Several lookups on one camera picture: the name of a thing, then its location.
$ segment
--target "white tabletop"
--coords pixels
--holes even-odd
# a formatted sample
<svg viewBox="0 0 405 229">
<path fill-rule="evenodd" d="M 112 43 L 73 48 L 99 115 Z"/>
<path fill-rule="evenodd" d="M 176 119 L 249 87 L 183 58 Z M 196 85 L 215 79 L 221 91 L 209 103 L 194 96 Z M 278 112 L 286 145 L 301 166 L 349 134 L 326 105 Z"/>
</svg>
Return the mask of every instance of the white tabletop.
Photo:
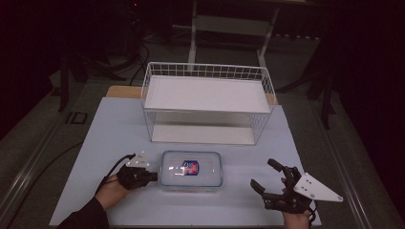
<svg viewBox="0 0 405 229">
<path fill-rule="evenodd" d="M 182 193 L 163 190 L 157 182 L 136 190 L 108 212 L 112 226 L 123 227 L 258 227 L 283 225 L 282 214 L 266 210 L 261 197 L 250 187 L 256 179 L 267 192 L 281 194 L 283 176 L 267 160 L 274 158 L 304 172 L 286 116 L 276 106 L 261 138 L 254 146 L 179 144 L 151 142 L 140 100 L 102 99 L 80 150 L 50 225 L 58 225 L 94 195 L 97 185 L 123 156 L 144 151 L 151 172 L 160 169 L 161 155 L 168 150 L 218 152 L 222 157 L 224 183 L 215 193 Z M 319 218 L 313 225 L 319 225 Z"/>
</svg>

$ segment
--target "clear plastic lid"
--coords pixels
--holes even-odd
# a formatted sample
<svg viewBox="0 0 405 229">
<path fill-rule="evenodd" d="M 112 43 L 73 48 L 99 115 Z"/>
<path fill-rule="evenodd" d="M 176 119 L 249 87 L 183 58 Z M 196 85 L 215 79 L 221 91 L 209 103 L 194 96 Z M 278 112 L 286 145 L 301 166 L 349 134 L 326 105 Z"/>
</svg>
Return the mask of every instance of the clear plastic lid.
<svg viewBox="0 0 405 229">
<path fill-rule="evenodd" d="M 223 183 L 221 156 L 216 152 L 166 151 L 160 184 L 178 188 L 218 188 Z"/>
</svg>

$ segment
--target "wire basket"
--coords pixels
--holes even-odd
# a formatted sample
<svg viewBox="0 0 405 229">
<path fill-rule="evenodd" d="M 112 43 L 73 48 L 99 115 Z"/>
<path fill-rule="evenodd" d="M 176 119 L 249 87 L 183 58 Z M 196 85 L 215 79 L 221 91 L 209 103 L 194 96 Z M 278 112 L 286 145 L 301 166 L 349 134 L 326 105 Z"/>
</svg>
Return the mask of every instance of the wire basket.
<svg viewBox="0 0 405 229">
<path fill-rule="evenodd" d="M 152 141 L 254 145 L 276 105 L 266 68 L 148 64 L 141 103 Z"/>
</svg>

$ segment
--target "cable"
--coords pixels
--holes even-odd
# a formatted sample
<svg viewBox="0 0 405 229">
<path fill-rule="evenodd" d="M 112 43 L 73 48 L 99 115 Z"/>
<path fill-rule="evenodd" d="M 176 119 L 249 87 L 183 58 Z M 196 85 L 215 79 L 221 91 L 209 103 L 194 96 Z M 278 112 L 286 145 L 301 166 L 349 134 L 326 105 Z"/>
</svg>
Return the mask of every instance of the cable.
<svg viewBox="0 0 405 229">
<path fill-rule="evenodd" d="M 318 210 L 318 201 L 314 200 L 313 203 L 315 203 L 315 208 L 313 211 L 316 212 L 316 210 Z"/>
<path fill-rule="evenodd" d="M 309 211 L 309 228 L 312 226 L 312 223 L 316 219 L 315 211 L 318 208 L 318 202 L 314 201 L 314 203 L 315 203 L 315 209 L 312 210 L 309 206 L 307 206 L 307 205 L 305 205 L 305 204 L 303 204 L 301 202 L 298 202 L 299 205 L 301 205 L 302 207 L 306 208 Z"/>
<path fill-rule="evenodd" d="M 62 153 L 60 153 L 58 156 L 56 156 L 53 160 L 51 160 L 51 162 L 49 162 L 47 164 L 47 166 L 45 166 L 45 168 L 41 171 L 41 173 L 39 173 L 39 175 L 36 177 L 36 179 L 32 182 L 31 187 L 28 189 L 27 193 L 25 194 L 24 198 L 21 200 L 21 203 L 18 205 L 17 209 L 15 210 L 14 216 L 12 217 L 12 219 L 9 222 L 9 225 L 7 226 L 7 228 L 11 228 L 12 223 L 15 221 L 15 219 L 17 218 L 18 213 L 21 211 L 22 206 L 24 205 L 25 201 L 27 200 L 28 195 L 30 194 L 30 192 L 32 191 L 33 187 L 35 186 L 36 182 L 41 178 L 41 176 L 45 173 L 45 171 L 47 171 L 47 169 L 58 159 L 60 159 L 62 156 L 66 155 L 68 152 L 70 152 L 72 149 L 74 149 L 75 147 L 83 144 L 84 141 L 80 141 L 78 143 L 76 143 L 74 146 L 71 146 L 70 148 L 68 148 L 67 150 L 63 151 Z"/>
<path fill-rule="evenodd" d="M 126 156 L 123 156 L 119 161 L 117 161 L 117 163 L 113 166 L 113 168 L 110 170 L 110 172 L 108 172 L 107 176 L 105 176 L 105 177 L 102 179 L 102 181 L 100 182 L 100 184 L 98 184 L 98 187 L 97 187 L 97 189 L 96 189 L 95 194 L 97 194 L 98 191 L 101 189 L 101 187 L 102 187 L 104 184 L 107 183 L 106 181 L 107 181 L 108 177 L 110 177 L 110 175 L 114 172 L 114 170 L 115 170 L 116 167 L 119 165 L 119 163 L 121 163 L 122 160 L 124 160 L 124 159 L 126 159 L 126 158 L 132 159 L 132 158 L 134 158 L 134 156 L 135 156 L 135 155 L 126 155 Z"/>
<path fill-rule="evenodd" d="M 170 39 L 173 39 L 173 38 L 182 36 L 183 34 L 187 34 L 187 33 L 190 33 L 190 32 L 191 32 L 191 29 L 190 29 L 190 28 L 187 28 L 187 29 L 184 30 L 184 31 L 180 31 L 180 32 L 177 33 L 177 34 L 172 35 L 172 36 L 170 37 Z M 142 40 L 147 41 L 147 42 L 151 42 L 151 43 L 164 43 L 164 42 L 167 42 L 166 39 L 159 37 L 159 35 L 160 35 L 160 34 L 157 33 L 157 32 L 152 33 L 152 34 L 148 34 L 148 35 L 146 35 L 145 37 L 143 37 Z"/>
<path fill-rule="evenodd" d="M 98 61 L 96 61 L 96 63 L 99 64 L 100 66 L 102 66 L 103 68 L 105 68 L 107 71 L 110 71 L 110 72 L 113 72 L 113 73 L 118 71 L 118 70 L 124 70 L 126 68 L 127 70 L 124 70 L 123 72 L 121 72 L 121 73 L 125 73 L 128 70 L 133 69 L 137 65 L 136 60 L 137 60 L 137 55 L 136 54 L 131 54 L 131 55 L 128 55 L 126 57 L 126 60 L 124 62 L 116 64 L 116 65 L 107 65 L 107 64 L 104 64 L 104 63 L 101 63 L 101 62 L 98 62 Z M 93 65 L 88 64 L 86 62 L 83 62 L 83 65 L 86 66 L 87 68 L 97 70 L 96 68 L 94 68 Z"/>
<path fill-rule="evenodd" d="M 141 69 L 143 69 L 143 71 L 146 73 L 145 64 L 147 63 L 147 61 L 149 59 L 150 52 L 149 52 L 149 49 L 145 45 L 143 45 L 143 44 L 140 44 L 140 45 L 146 50 L 146 58 L 144 61 L 142 61 L 142 57 L 139 55 L 140 67 L 137 69 L 137 71 L 132 76 L 131 81 L 129 82 L 129 86 L 132 86 L 134 79 L 137 77 L 137 75 Z"/>
<path fill-rule="evenodd" d="M 137 63 L 134 63 L 131 67 L 127 68 L 126 70 L 122 70 L 122 72 L 117 73 L 117 75 L 121 75 L 123 73 L 127 73 L 131 70 L 133 70 L 137 66 Z"/>
<path fill-rule="evenodd" d="M 107 181 L 104 184 L 112 183 L 112 182 L 115 182 L 115 181 L 118 181 L 118 179 L 113 179 L 113 180 Z"/>
</svg>

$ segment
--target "colorful label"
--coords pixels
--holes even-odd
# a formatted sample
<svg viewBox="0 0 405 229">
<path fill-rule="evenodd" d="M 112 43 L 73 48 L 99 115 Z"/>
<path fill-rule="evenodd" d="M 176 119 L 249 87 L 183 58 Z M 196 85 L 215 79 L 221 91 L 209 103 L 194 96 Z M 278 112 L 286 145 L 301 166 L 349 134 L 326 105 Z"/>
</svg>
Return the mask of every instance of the colorful label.
<svg viewBox="0 0 405 229">
<path fill-rule="evenodd" d="M 197 160 L 185 160 L 182 163 L 185 176 L 196 176 L 199 174 L 199 162 Z"/>
</svg>

